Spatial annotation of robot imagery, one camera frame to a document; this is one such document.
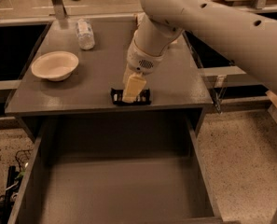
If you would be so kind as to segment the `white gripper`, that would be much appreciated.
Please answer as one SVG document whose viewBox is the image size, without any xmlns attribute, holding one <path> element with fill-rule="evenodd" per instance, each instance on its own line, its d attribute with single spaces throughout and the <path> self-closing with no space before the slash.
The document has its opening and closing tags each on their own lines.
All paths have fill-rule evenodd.
<svg viewBox="0 0 277 224">
<path fill-rule="evenodd" d="M 122 94 L 123 102 L 130 104 L 136 100 L 146 84 L 141 73 L 145 75 L 153 73 L 163 58 L 164 54 L 154 55 L 142 51 L 136 45 L 135 39 L 132 40 L 127 51 L 127 64 L 123 74 L 123 84 L 125 85 Z"/>
</svg>

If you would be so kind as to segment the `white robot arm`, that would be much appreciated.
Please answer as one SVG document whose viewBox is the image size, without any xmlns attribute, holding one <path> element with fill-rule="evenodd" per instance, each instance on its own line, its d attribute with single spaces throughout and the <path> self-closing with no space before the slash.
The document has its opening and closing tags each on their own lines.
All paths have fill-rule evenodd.
<svg viewBox="0 0 277 224">
<path fill-rule="evenodd" d="M 277 20 L 210 0 L 140 0 L 144 11 L 127 54 L 122 100 L 132 103 L 169 45 L 190 31 L 277 94 Z"/>
</svg>

